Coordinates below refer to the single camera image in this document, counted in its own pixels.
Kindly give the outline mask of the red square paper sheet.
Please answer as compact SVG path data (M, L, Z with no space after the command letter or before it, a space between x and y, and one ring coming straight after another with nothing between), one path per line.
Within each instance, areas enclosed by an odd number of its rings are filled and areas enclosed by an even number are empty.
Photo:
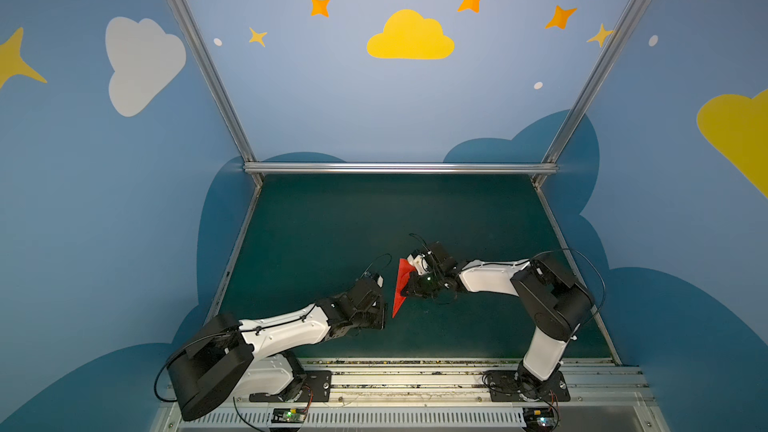
M410 275L415 272L416 269L408 262L407 259L401 258L398 264L398 272L395 285L395 294L393 301L392 318L395 318L400 308L406 301L406 294L404 290L410 280Z

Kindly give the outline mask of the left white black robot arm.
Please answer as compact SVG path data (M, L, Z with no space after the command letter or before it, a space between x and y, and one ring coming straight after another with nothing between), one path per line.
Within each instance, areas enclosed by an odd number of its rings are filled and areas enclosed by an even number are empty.
M199 419L238 395L295 397L306 374L292 350L356 329L383 329L382 282L361 278L345 292L270 318L214 316L163 366L182 419Z

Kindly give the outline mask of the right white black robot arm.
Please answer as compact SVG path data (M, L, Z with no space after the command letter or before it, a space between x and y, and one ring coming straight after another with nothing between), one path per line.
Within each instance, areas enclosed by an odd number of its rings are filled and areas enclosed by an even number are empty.
M535 331L508 385L490 389L524 401L567 399L560 372L562 358L594 307L592 294L575 275L556 272L538 258L458 262L444 252L427 250L399 261L395 311L408 297L435 298L442 292L490 292L519 298Z

